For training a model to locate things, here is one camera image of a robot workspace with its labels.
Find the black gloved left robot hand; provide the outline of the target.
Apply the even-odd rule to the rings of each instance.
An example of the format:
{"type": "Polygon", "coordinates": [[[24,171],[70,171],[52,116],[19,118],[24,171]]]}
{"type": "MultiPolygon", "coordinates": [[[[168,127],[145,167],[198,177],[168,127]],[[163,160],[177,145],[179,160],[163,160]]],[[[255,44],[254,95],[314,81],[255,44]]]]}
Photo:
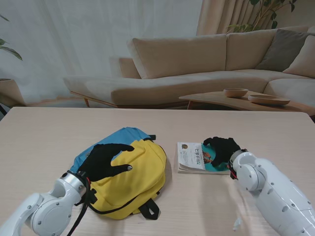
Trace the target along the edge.
{"type": "Polygon", "coordinates": [[[91,182],[96,182],[107,177],[114,177],[123,172],[132,170],[129,164],[112,166],[114,156],[122,151],[133,151],[134,147],[125,144],[98,144],[95,145],[90,155],[86,158],[78,171],[86,173],[91,182]]]}

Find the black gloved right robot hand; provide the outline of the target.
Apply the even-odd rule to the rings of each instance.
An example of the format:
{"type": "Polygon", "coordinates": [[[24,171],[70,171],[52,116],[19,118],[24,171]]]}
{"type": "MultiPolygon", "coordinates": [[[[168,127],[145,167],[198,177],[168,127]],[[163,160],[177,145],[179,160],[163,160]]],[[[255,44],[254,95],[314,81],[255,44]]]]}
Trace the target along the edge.
{"type": "Polygon", "coordinates": [[[214,167],[219,166],[221,163],[227,163],[233,153],[241,149],[233,138],[208,138],[204,140],[203,145],[210,145],[215,150],[216,156],[211,162],[214,167]]]}

